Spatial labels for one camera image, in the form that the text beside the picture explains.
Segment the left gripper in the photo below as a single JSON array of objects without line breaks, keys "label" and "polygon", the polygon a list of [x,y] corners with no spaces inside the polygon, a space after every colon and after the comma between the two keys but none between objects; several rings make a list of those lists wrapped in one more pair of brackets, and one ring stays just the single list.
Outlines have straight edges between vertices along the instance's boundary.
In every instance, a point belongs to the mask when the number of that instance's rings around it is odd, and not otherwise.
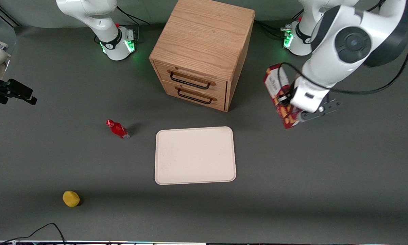
[{"label": "left gripper", "polygon": [[298,113],[298,120],[305,122],[333,113],[339,109],[341,106],[339,101],[330,100],[329,102],[322,102],[328,93],[328,89],[314,85],[300,76],[294,81],[293,96],[290,89],[279,90],[278,103],[292,104],[301,109],[302,111]]}]

